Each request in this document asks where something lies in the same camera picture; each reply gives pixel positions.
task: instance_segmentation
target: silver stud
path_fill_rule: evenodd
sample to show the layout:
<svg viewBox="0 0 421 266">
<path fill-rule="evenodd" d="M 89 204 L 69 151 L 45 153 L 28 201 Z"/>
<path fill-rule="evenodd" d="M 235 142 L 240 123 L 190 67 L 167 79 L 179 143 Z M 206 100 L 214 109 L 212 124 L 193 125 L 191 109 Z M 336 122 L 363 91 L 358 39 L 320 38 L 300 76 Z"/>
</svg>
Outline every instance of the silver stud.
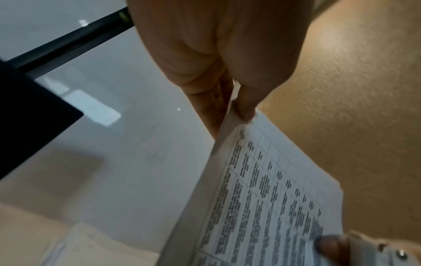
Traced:
<svg viewBox="0 0 421 266">
<path fill-rule="evenodd" d="M 402 249 L 396 250 L 396 256 L 401 260 L 406 260 L 408 258 L 408 255 Z"/>
</svg>

